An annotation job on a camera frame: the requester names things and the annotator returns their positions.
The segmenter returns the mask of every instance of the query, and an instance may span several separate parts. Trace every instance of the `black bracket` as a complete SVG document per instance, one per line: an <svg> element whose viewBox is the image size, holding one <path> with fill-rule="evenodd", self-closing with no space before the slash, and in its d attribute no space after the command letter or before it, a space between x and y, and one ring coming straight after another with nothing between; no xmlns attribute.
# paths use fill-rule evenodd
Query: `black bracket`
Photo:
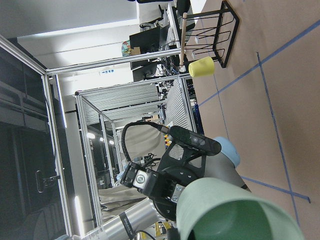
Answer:
<svg viewBox="0 0 320 240"><path fill-rule="evenodd" d="M39 193L43 193L45 189L54 185L55 181L61 179L60 175L44 178L40 170L35 172L36 186Z"/></svg>

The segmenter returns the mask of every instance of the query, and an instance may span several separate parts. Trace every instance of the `cable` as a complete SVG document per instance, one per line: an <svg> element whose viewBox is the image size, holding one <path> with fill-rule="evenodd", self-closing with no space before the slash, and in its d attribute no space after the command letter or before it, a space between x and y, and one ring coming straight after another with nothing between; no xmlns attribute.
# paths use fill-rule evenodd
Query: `cable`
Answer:
<svg viewBox="0 0 320 240"><path fill-rule="evenodd" d="M128 130L129 127L131 126L139 126L139 125L150 125L156 129L158 129L160 132L162 133L165 133L164 132L164 129L163 128L167 128L163 125L160 125L160 124L157 124L155 122L152 122L152 121L136 121L136 122L131 122L131 123L128 123L127 125L125 125L125 127L123 128L122 130L122 135L121 135L121 145L122 145L122 150L123 150L123 154L126 158L126 160L128 162L132 162L130 156L129 156L129 153L128 153L128 150L127 150L127 147L126 147L126 132Z"/></svg>
<svg viewBox="0 0 320 240"><path fill-rule="evenodd" d="M161 158L151 159L151 160L147 161L142 167L146 168L146 167L150 166L152 163L154 163L155 161L160 161L160 160L161 160Z"/></svg>
<svg viewBox="0 0 320 240"><path fill-rule="evenodd" d="M169 44L173 44L173 43L175 43L175 42L180 42L180 41L179 41L179 40L174 40L174 41L168 42L168 43L166 43L166 44L164 44L164 45L160 46L158 49L159 49L159 50L161 50L161 48L165 48L167 45L169 45Z"/></svg>
<svg viewBox="0 0 320 240"><path fill-rule="evenodd" d="M136 234L137 233L144 233L144 234L147 234L152 240L156 240L150 233L144 231L144 230L138 230L135 232Z"/></svg>

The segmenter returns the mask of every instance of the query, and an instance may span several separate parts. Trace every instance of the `wall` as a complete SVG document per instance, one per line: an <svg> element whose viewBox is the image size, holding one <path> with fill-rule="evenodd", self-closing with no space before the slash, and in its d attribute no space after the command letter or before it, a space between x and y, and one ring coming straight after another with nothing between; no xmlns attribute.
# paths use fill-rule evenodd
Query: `wall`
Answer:
<svg viewBox="0 0 320 240"><path fill-rule="evenodd" d="M65 115L67 128L65 129L69 158L73 178L75 195L79 197L83 219L92 218L88 182L86 178L85 160L81 148L81 139L78 128L77 113L71 112ZM91 221L84 222L85 233L93 229Z"/></svg>
<svg viewBox="0 0 320 240"><path fill-rule="evenodd" d="M74 95L76 91L110 87L133 82L130 63L107 66L100 70L113 70L113 72L99 73L95 71L86 74L60 77L61 94L63 96L70 96Z"/></svg>
<svg viewBox="0 0 320 240"><path fill-rule="evenodd" d="M84 32L29 35L18 43L47 68L101 61L122 57L121 43L140 31L138 21Z"/></svg>
<svg viewBox="0 0 320 240"><path fill-rule="evenodd" d="M136 18L136 3L126 0L4 0L0 33L16 38Z"/></svg>

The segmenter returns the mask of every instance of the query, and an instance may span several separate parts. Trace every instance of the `aluminum frame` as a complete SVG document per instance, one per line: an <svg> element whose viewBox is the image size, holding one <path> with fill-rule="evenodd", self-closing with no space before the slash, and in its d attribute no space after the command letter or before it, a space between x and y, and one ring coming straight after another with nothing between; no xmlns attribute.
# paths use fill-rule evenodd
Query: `aluminum frame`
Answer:
<svg viewBox="0 0 320 240"><path fill-rule="evenodd" d="M144 53L144 54L134 55L134 56L125 56L125 57L112 58L112 59L107 59L102 61L82 63L82 64L77 64L72 66L63 66L58 68L47 69L46 73L48 75L64 74L64 73L69 73L73 71L94 69L99 67L115 65L115 64L124 64L124 63L130 63L130 62L137 62L141 60L172 56L172 55L179 54L180 51L181 51L180 48L175 48L175 49L164 50L164 51Z"/></svg>
<svg viewBox="0 0 320 240"><path fill-rule="evenodd" d="M97 180L96 180L96 174L94 169L90 141L87 138L88 128L87 128L86 116L83 114L85 111L85 107L84 107L85 100L83 99L82 96L77 96L75 99L76 99L76 104L79 111L79 121L80 121L80 127L81 127L84 153L85 153L84 158L86 162L86 168L87 168L87 173L88 173L88 178L90 183L90 192L91 192L92 201L93 201L93 209L96 217L96 224L97 226L101 226L104 221L103 221L102 211L100 207L100 199L99 199L99 193L97 188Z"/></svg>
<svg viewBox="0 0 320 240"><path fill-rule="evenodd" d="M89 63L83 63L83 64L77 64L77 65L71 65L71 66L64 66L59 68L45 69L40 64L35 62L32 58L30 58L28 55L26 55L24 52L22 52L20 49L18 49L16 46L14 46L2 35L0 35L0 47L41 75L44 96L46 98L46 103L47 103L46 110L48 113L48 125L50 129L52 149L53 149L53 152L55 153L56 172L58 175L61 176L61 178L58 180L58 185L59 185L59 191L60 191L65 230L67 235L72 236L73 228L72 228L71 214L70 214L70 208L69 208L69 202L68 202L68 193L66 190L66 182L64 178L64 172L63 172L62 157L60 152L60 145L59 145L59 139L58 139L56 119L54 114L54 107L52 102L53 97L51 94L49 76L73 72L73 71L81 71L81 70L93 69L93 68L104 67L109 65L121 64L121 63L129 63L129 62L135 62L140 60L148 60L152 58L177 55L180 53L181 49L176 48L176 49L170 49L170 50L164 50L164 51L158 51L158 52L145 53L145 54L140 54L135 56L106 59L106 60L96 61L96 62L89 62ZM172 77L172 76L160 77L157 79L145 81L145 83L138 83L138 84L146 84L146 83L150 84L150 83L156 83L156 82L163 82L167 80L172 80L175 77ZM81 93L78 96L76 96L76 102L78 104L79 110L83 111L84 102L86 102L86 99L82 98ZM105 114L101 113L100 111L98 111L98 113L101 114L103 118L106 118L108 121L110 121L110 119ZM83 119L83 116L80 117L80 125L82 129L82 139L84 140L83 141L84 151L86 154L85 160L87 162L87 168L88 170L90 170L88 172L89 172L89 180L90 180L90 190L91 190L92 199L93 199L93 206L96 214L97 225L98 227L100 227L103 224L102 211L100 208L98 189L96 187L93 188L93 186L96 186L97 181L94 177L95 175L94 175L94 169L93 169L92 154L90 151L90 143L89 141L87 141L87 138L86 138L88 129L87 129L85 119ZM113 123L112 129L114 129L114 131L116 130L114 123Z"/></svg>
<svg viewBox="0 0 320 240"><path fill-rule="evenodd" d="M106 151L106 157L107 157L107 161L108 161L108 169L109 169L109 174L110 174L110 180L111 180L111 184L112 187L115 186L115 177L114 177L114 172L112 171L112 162L111 162L111 157L110 157L110 150L109 150L109 146L108 146L108 135L106 132L106 124L105 124L105 117L103 114L100 114L100 119L101 119L101 127L102 127L102 133L103 133L103 139L104 139L104 147L105 147L105 151Z"/></svg>
<svg viewBox="0 0 320 240"><path fill-rule="evenodd" d="M178 82L179 82L179 85L180 85L181 96L182 96L182 99L183 99L182 103L183 103L185 111L189 115L189 117L187 118L188 124L191 126L192 131L197 132L196 122L195 122L195 119L193 117L192 107L191 107L189 94L188 94L187 81L186 81L187 79L191 79L191 76L190 75L186 75L186 76L183 76L183 77L179 76L178 77Z"/></svg>
<svg viewBox="0 0 320 240"><path fill-rule="evenodd" d="M175 80L176 78L177 78L177 75L158 77L158 78L154 78L154 79L150 79L150 80L130 82L130 83L122 84L122 85L108 86L108 87L102 87L102 88L98 88L98 89L89 89L89 90L79 91L79 92L77 92L77 94L79 96L83 96L83 95L94 96L94 95L99 95L99 94L105 92L106 89L108 89L108 90L128 89L132 85L135 85L135 86L150 85L150 84L154 84L154 83L158 83L158 82L166 82L166 81L170 81L170 80Z"/></svg>
<svg viewBox="0 0 320 240"><path fill-rule="evenodd" d="M62 157L61 157L60 145L59 145L59 139L58 139L55 111L54 111L53 102L52 102L51 88L50 88L48 75L47 74L42 75L41 78L42 78L42 85L44 90L44 97L46 101L46 110L48 112L48 124L49 124L49 130L50 130L52 150L55 157L55 171L56 171L56 174L60 176L60 179L58 179L57 181L59 186L65 231L67 235L71 236L73 233L73 227L71 224L72 221L70 216L68 194L66 189L66 180L64 175L64 168L62 165Z"/></svg>
<svg viewBox="0 0 320 240"><path fill-rule="evenodd" d="M119 108L119 109L114 109L114 110L109 110L109 111L106 111L106 112L104 112L104 115L108 115L109 117L111 116L110 114L113 114L113 113L117 113L117 112L123 112L123 111L125 111L125 110L133 110L133 109L137 109L137 110L139 110L139 109L141 109L141 108L143 108L143 107L145 107L145 108L147 108L147 107L154 107L154 108L156 108L157 109L157 106L159 105L159 104L162 104L162 103L164 103L165 101L164 100L158 100L158 101L154 101L154 102L148 102L148 103L143 103L143 104L139 104L139 105L134 105L134 106L127 106L127 107L123 107L123 108ZM127 120L127 119L132 119L133 117L135 117L135 116L138 116L138 117L140 117L140 116L142 116L142 115L145 115L145 114L139 114L139 113L137 113L137 114L131 114L130 116L129 116L129 114L127 114L126 115L126 117L118 117L118 118L114 118L114 117L112 117L112 123L115 123L115 122L119 122L119 121L124 121L124 120Z"/></svg>
<svg viewBox="0 0 320 240"><path fill-rule="evenodd" d="M119 146L118 137L117 137L117 130L114 122L111 122L111 125L112 125L112 132L113 132L113 138L114 138L114 146L116 149L116 159L118 162L119 171L122 172L124 171L124 166L122 165L122 162L121 162L120 146Z"/></svg>

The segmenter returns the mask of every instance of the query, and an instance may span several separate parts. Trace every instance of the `screw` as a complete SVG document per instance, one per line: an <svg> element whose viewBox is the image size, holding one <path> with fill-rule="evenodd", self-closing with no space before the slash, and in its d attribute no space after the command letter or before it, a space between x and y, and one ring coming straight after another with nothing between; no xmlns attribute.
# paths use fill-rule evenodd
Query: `screw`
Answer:
<svg viewBox="0 0 320 240"><path fill-rule="evenodd" d="M136 177L136 182L138 183L138 184L143 184L144 182L145 182L145 176L143 176L143 175L138 175L137 177Z"/></svg>

